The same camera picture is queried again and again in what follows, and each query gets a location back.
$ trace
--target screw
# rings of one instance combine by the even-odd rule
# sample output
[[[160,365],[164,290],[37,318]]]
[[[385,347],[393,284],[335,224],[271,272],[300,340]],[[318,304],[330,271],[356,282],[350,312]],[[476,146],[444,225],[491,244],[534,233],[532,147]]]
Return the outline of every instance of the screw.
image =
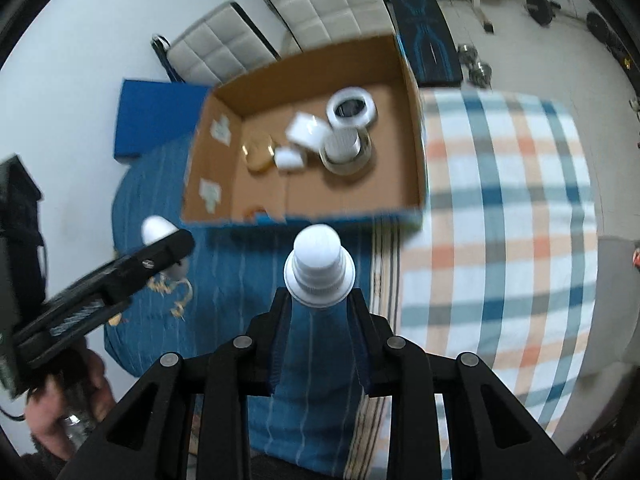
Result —
[[[169,352],[168,354],[164,354],[160,358],[160,364],[162,366],[166,366],[167,368],[169,368],[169,367],[174,366],[175,364],[177,364],[179,360],[180,360],[180,358],[178,357],[178,354],[174,354],[173,352]]]
[[[460,356],[460,362],[465,366],[473,367],[480,362],[480,359],[478,359],[478,356],[476,354],[472,354],[471,352],[464,352]]]
[[[399,335],[394,335],[386,340],[386,345],[389,348],[393,348],[394,350],[399,350],[401,348],[404,348],[404,346],[406,345],[406,341]]]
[[[236,348],[249,348],[254,343],[254,340],[247,335],[239,335],[234,339],[234,346]]]

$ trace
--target white plastic part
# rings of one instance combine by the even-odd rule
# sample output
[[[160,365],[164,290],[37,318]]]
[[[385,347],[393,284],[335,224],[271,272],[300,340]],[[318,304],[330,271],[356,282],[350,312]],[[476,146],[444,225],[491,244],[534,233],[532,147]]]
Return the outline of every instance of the white plastic part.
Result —
[[[306,153],[299,148],[280,146],[275,149],[273,159],[280,171],[300,171],[306,168]]]
[[[340,176],[348,176],[352,174],[358,173],[362,170],[371,160],[371,155],[373,153],[373,147],[371,145],[371,139],[369,137],[369,133],[362,129],[358,130],[358,137],[360,139],[360,151],[358,152],[358,156],[349,162],[345,162],[343,164],[335,164],[326,154],[325,146],[320,150],[320,161],[331,173],[340,175]]]
[[[313,308],[340,303],[353,288],[356,269],[340,237],[328,225],[299,232],[284,265],[284,282],[292,297]]]
[[[334,164],[351,162],[360,153],[360,137],[356,128],[340,128],[324,140],[324,152]]]
[[[364,102],[364,108],[356,115],[351,117],[341,117],[340,107],[344,103],[357,100]],[[329,123],[334,128],[366,128],[376,120],[377,111],[373,97],[364,88],[352,86],[343,88],[329,98],[326,104],[326,116]]]
[[[169,222],[166,218],[158,215],[148,216],[142,222],[142,241],[145,245],[151,245],[168,235],[175,233],[178,228]],[[170,280],[179,282],[186,277],[189,270],[189,261],[185,258],[179,263],[172,265],[168,269],[162,271]]]
[[[324,138],[332,129],[325,121],[314,115],[298,112],[287,126],[287,140],[314,153],[320,153]]]

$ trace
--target blue mat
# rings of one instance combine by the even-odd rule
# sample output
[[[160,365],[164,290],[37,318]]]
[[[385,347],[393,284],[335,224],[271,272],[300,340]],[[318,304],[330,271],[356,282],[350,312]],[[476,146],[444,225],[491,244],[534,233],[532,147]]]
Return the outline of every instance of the blue mat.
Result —
[[[114,158],[137,158],[192,134],[210,90],[187,83],[125,79],[118,104]]]
[[[183,177],[191,137],[139,158],[113,202],[113,240],[120,253],[142,245],[140,226],[157,214],[180,222]],[[196,241],[188,279],[194,296],[184,320],[170,313],[183,291],[162,296],[148,288],[132,298],[124,322],[105,326],[109,354],[140,376],[163,353],[192,357],[213,352],[243,333],[271,305],[300,228],[188,227]],[[371,234],[339,230],[356,263],[356,286],[370,295]],[[282,379],[273,399],[251,397],[252,448],[324,474],[342,476],[362,389],[358,384],[343,305],[314,311],[294,305]]]

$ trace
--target dumbbell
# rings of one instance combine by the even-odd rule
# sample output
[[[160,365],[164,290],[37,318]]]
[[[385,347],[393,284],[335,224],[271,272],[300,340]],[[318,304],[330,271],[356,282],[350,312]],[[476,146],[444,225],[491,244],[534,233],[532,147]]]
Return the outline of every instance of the dumbbell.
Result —
[[[553,0],[526,0],[524,8],[535,22],[546,27],[556,16],[556,11],[562,7]]]
[[[458,45],[458,59],[460,63],[466,65],[469,70],[469,81],[478,88],[489,88],[491,86],[491,66],[481,59],[478,59],[478,50],[470,43]]]

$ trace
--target metal dumbbell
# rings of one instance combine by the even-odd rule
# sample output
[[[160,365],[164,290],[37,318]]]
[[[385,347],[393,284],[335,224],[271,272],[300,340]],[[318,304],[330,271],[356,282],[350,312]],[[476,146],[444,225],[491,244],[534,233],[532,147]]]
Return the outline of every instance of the metal dumbbell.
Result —
[[[469,81],[478,88],[491,87],[491,66],[480,59],[469,67]]]
[[[478,50],[471,43],[460,43],[458,45],[458,59],[461,64],[471,67],[478,59]]]

